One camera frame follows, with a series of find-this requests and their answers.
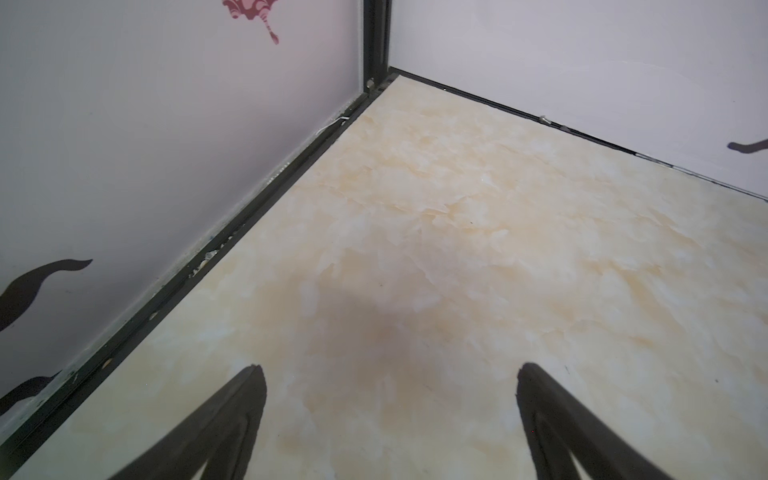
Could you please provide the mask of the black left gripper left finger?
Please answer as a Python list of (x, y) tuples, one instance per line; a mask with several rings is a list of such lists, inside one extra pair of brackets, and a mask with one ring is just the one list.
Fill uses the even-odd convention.
[(250, 365), (214, 393), (115, 479), (242, 479), (267, 400), (260, 366)]

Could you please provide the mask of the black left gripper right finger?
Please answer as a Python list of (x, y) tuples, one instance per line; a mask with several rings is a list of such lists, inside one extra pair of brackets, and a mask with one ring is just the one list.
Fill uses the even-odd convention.
[(516, 400), (539, 479), (664, 479), (634, 450), (535, 363), (517, 375)]

